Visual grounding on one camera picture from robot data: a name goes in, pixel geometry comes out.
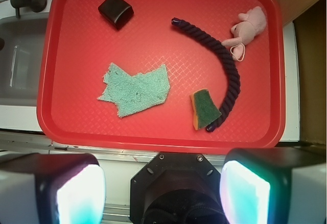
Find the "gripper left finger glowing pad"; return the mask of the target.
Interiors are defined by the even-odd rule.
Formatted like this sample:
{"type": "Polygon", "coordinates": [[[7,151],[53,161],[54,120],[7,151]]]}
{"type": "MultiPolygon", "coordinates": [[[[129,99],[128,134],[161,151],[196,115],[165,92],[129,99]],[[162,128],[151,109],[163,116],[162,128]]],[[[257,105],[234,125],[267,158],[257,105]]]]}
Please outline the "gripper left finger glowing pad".
{"type": "Polygon", "coordinates": [[[105,200],[92,154],[1,156],[1,223],[101,223],[105,200]]]}

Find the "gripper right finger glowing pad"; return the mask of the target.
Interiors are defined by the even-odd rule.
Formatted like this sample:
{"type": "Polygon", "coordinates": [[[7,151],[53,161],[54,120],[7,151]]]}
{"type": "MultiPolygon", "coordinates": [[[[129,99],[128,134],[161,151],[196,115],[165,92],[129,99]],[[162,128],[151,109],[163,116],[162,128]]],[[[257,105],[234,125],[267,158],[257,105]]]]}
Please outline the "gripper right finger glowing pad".
{"type": "Polygon", "coordinates": [[[326,223],[326,151],[234,148],[221,170],[229,223],[326,223]]]}

